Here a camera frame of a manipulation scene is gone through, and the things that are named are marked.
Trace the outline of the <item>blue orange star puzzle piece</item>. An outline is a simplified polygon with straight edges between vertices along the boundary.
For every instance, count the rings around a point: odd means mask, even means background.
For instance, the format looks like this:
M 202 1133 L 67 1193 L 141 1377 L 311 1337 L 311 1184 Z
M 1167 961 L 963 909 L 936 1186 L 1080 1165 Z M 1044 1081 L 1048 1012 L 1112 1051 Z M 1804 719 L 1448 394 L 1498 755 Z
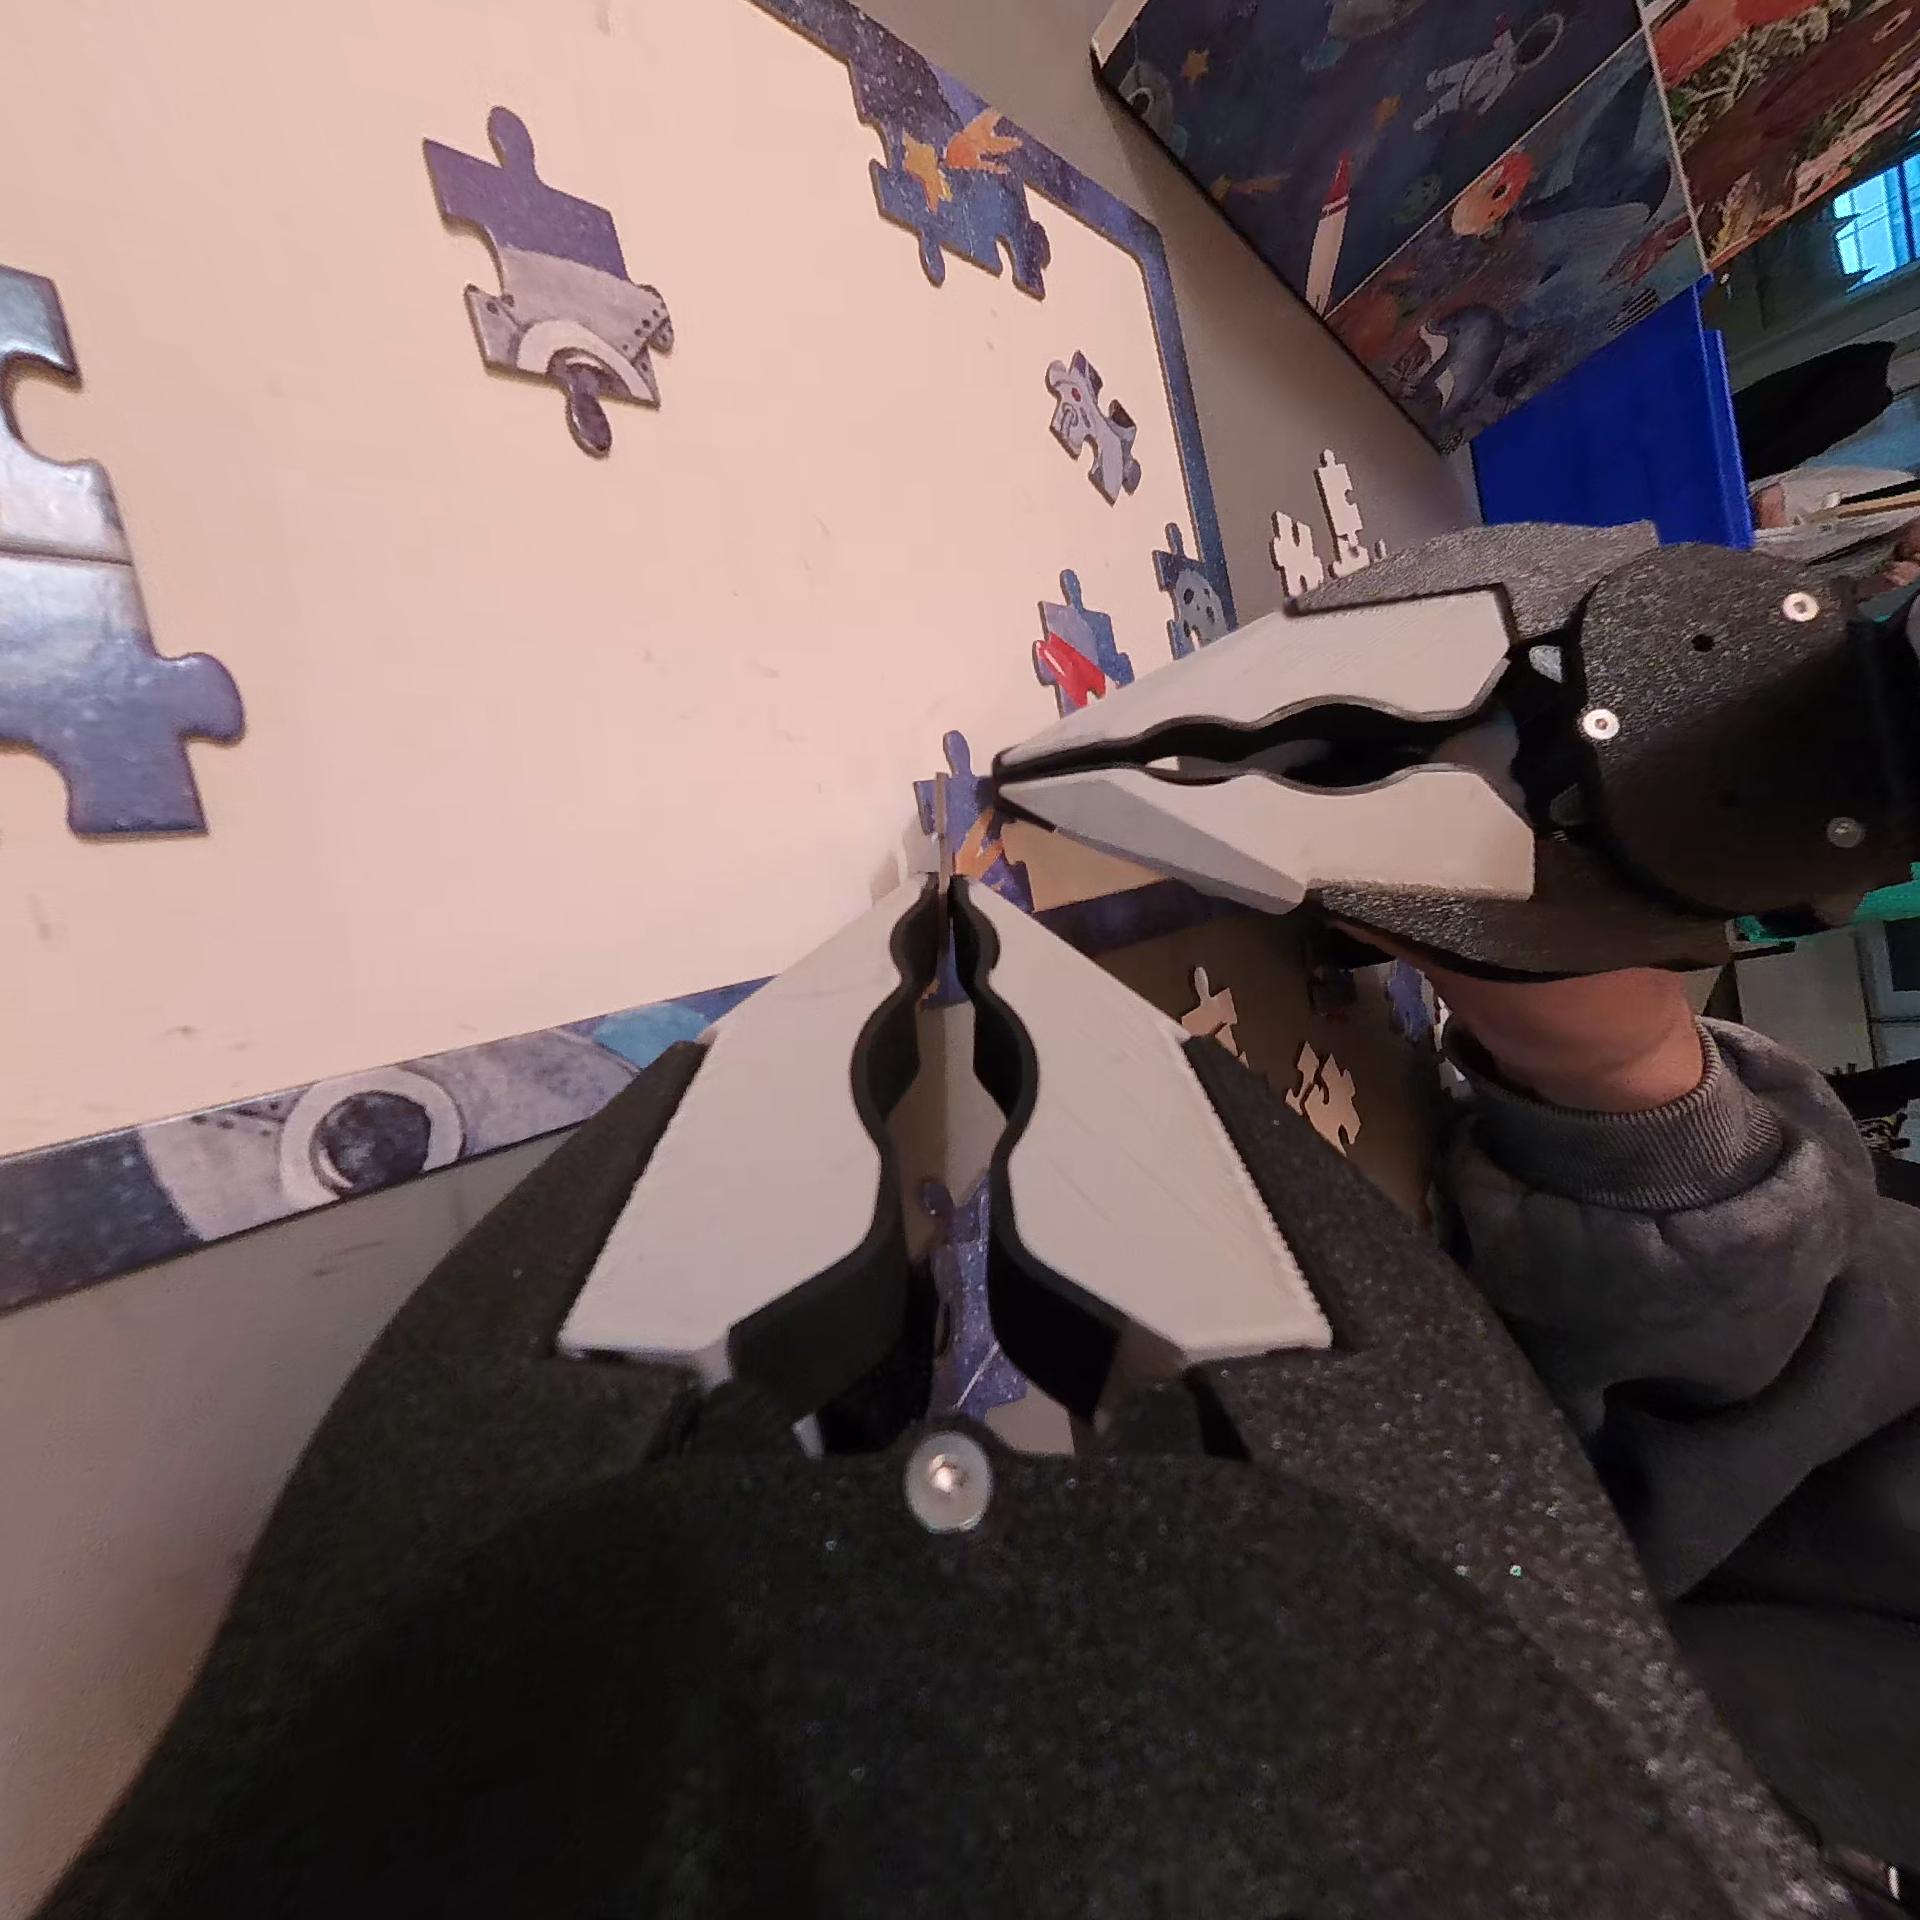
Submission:
M 1019 912 L 1034 915 L 1035 900 L 1026 867 L 1004 844 L 1006 817 L 992 803 L 992 794 L 972 763 L 968 741 L 963 732 L 944 735 L 947 770 L 915 781 L 918 825 L 931 832 L 936 810 L 955 842 L 958 879 L 1006 899 Z

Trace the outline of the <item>person's right forearm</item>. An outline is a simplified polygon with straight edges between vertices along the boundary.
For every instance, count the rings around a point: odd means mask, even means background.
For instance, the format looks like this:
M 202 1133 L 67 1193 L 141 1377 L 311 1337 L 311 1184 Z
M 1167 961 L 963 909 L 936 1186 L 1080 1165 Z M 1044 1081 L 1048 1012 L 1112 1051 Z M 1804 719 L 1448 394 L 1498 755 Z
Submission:
M 1695 1034 L 1694 1093 L 1628 1115 L 1535 1103 L 1451 1040 L 1466 1267 L 1664 1601 L 1915 1620 L 1918 1213 L 1813 1067 Z

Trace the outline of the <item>grey desk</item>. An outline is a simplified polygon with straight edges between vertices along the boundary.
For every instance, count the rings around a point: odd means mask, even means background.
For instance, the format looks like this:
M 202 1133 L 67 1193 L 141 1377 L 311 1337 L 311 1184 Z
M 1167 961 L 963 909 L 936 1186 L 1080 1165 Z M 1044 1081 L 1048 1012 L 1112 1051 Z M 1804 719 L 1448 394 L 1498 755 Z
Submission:
M 1391 547 L 1478 522 L 1436 455 L 1092 80 L 1104 4 L 868 4 L 1167 249 L 1239 611 L 1323 449 Z M 5 1317 L 5 1915 L 29 1915 L 198 1675 L 304 1444 L 397 1307 L 572 1131 Z

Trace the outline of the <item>large window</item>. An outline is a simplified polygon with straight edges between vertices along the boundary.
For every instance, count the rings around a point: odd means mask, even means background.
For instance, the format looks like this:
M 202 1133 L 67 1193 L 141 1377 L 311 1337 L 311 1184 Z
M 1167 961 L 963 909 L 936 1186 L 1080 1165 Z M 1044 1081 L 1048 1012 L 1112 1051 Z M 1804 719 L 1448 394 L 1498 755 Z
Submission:
M 1918 149 L 1837 192 L 1829 205 L 1839 273 L 1852 292 L 1918 264 Z

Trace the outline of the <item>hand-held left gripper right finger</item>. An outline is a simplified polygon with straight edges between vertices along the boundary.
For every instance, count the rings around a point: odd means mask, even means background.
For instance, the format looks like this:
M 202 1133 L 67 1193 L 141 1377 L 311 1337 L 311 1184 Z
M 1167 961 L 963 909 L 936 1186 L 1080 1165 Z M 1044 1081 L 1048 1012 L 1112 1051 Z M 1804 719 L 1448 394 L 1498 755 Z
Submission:
M 1015 1368 L 1092 1423 L 1118 1373 L 1326 1352 L 1332 1331 L 1237 1149 L 1187 1034 L 952 880 L 989 1163 L 989 1315 Z

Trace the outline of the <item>blue plastic bin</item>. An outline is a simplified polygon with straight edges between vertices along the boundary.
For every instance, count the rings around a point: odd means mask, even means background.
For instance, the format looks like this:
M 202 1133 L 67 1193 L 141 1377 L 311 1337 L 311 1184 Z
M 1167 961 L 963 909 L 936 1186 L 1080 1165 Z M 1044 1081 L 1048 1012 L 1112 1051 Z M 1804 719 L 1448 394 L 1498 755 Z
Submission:
M 1723 340 L 1700 282 L 1471 445 L 1486 523 L 1653 522 L 1666 545 L 1756 541 Z

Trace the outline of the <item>small grey robot puzzle piece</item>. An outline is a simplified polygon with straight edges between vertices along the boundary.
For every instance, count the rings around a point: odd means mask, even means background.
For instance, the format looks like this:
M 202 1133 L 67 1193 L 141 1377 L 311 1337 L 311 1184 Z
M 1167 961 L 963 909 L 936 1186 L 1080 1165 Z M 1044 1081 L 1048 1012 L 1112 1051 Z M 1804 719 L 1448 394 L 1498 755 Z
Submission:
M 1101 376 L 1074 353 L 1070 362 L 1046 367 L 1046 392 L 1054 399 L 1052 436 L 1076 463 L 1090 451 L 1088 481 L 1111 506 L 1140 488 L 1143 468 L 1135 457 L 1135 421 L 1124 407 L 1101 399 Z

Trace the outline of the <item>orange comet puzzle piece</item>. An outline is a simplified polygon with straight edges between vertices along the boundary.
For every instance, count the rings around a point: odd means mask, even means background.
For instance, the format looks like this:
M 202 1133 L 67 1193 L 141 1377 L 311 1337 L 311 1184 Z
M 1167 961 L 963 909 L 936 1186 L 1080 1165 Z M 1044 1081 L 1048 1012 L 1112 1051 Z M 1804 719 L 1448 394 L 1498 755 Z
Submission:
M 1015 289 L 1044 297 L 1048 236 L 1024 197 L 1024 139 L 1002 112 L 918 60 L 856 68 L 855 109 L 879 138 L 871 162 L 878 213 L 918 239 L 931 283 L 960 257 L 1002 275 L 1013 260 Z

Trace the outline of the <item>illustrated puzzle box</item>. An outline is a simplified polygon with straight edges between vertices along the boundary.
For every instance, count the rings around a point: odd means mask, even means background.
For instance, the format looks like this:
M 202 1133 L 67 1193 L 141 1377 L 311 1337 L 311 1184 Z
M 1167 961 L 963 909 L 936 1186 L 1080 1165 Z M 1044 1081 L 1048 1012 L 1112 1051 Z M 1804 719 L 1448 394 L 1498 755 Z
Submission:
M 1915 2 L 1132 2 L 1112 98 L 1440 451 L 1915 130 Z

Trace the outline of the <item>red white rocket puzzle piece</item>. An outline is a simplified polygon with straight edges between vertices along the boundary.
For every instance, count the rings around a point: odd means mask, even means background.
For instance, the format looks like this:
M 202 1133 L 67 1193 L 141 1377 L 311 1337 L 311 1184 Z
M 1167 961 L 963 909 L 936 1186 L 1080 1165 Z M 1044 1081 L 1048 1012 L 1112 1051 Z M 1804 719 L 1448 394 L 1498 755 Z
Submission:
M 1038 681 L 1054 693 L 1060 716 L 1079 714 L 1111 688 L 1126 688 L 1135 672 L 1118 647 L 1112 619 L 1088 609 L 1072 570 L 1060 575 L 1063 603 L 1039 603 L 1042 636 L 1034 644 Z

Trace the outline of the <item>purple grey banded puzzle piece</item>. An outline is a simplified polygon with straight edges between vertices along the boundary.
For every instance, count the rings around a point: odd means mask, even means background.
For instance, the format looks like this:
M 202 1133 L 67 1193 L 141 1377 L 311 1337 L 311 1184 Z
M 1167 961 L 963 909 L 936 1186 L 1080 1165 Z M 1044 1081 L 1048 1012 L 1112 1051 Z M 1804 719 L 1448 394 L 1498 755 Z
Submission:
M 488 112 L 491 160 L 423 143 L 448 224 L 487 239 L 499 289 L 464 291 L 488 368 L 541 378 L 567 403 L 579 449 L 607 457 L 607 400 L 659 407 L 654 354 L 674 345 L 659 289 L 629 276 L 607 209 L 539 179 L 535 143 L 504 105 Z

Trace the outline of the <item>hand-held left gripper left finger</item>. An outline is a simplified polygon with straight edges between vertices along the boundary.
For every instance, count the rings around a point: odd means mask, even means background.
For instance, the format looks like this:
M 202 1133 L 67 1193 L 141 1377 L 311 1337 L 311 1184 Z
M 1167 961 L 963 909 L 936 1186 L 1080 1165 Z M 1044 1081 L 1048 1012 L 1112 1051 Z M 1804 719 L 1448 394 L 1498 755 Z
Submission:
M 741 1381 L 787 1419 L 895 1345 L 907 1251 L 890 1115 L 940 968 L 932 879 L 725 1016 L 560 1331 L 567 1355 Z

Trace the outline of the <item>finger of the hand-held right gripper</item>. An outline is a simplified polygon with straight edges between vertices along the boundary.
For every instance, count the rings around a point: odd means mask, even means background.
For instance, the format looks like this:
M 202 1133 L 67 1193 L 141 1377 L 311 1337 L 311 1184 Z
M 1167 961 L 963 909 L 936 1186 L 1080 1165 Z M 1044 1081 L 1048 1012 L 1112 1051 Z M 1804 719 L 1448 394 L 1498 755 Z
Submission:
M 1526 820 L 1477 772 L 1414 767 L 1316 788 L 1270 776 L 1182 781 L 1135 767 L 1044 776 L 994 767 L 998 803 L 1202 893 L 1287 912 L 1326 887 L 1524 900 Z
M 1510 644 L 1491 589 L 1264 616 L 1002 752 L 994 779 L 1123 763 L 1165 729 L 1256 732 L 1331 706 L 1443 723 L 1491 698 Z

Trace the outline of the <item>blue space puzzle tray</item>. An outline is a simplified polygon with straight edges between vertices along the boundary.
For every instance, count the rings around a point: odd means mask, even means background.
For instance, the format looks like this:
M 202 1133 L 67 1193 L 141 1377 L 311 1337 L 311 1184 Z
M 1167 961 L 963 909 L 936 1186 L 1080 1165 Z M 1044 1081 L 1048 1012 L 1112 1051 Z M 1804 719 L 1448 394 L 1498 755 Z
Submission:
M 1044 297 L 878 213 L 848 4 L 5 4 L 5 1309 L 572 1124 L 760 973 L 1072 570 L 1220 570 L 1162 233 L 1042 135 Z M 423 143 L 614 218 L 674 345 L 584 455 Z M 1080 353 L 1109 503 L 1052 436 Z

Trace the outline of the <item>pile of puzzle pieces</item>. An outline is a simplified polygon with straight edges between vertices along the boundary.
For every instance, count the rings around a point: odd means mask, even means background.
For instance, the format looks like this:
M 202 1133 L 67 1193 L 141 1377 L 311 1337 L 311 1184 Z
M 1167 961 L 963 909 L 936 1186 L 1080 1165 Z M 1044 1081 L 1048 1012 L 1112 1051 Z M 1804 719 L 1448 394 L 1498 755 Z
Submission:
M 1331 537 L 1331 555 L 1322 553 L 1315 531 L 1284 513 L 1272 515 L 1268 559 L 1280 576 L 1287 601 L 1323 585 L 1349 578 L 1386 559 L 1386 541 L 1365 531 L 1354 474 L 1332 449 L 1323 449 L 1311 474 Z M 1360 981 L 1368 977 L 1378 988 L 1388 1031 L 1416 1055 L 1436 1042 L 1443 1016 L 1429 981 L 1413 965 L 1394 961 L 1378 968 L 1338 968 L 1331 949 L 1307 945 L 1303 953 L 1303 988 L 1307 1028 L 1299 1042 L 1287 1042 L 1278 1061 L 1287 1067 L 1284 1105 L 1342 1156 L 1349 1156 L 1362 1131 L 1360 1088 L 1355 1071 L 1332 1044 L 1360 1016 Z M 1178 1016 L 1187 1036 L 1212 1040 L 1240 1065 L 1256 1067 L 1247 1040 L 1240 1037 L 1240 1008 L 1230 984 L 1208 977 L 1207 968 L 1188 972 L 1191 1003 Z

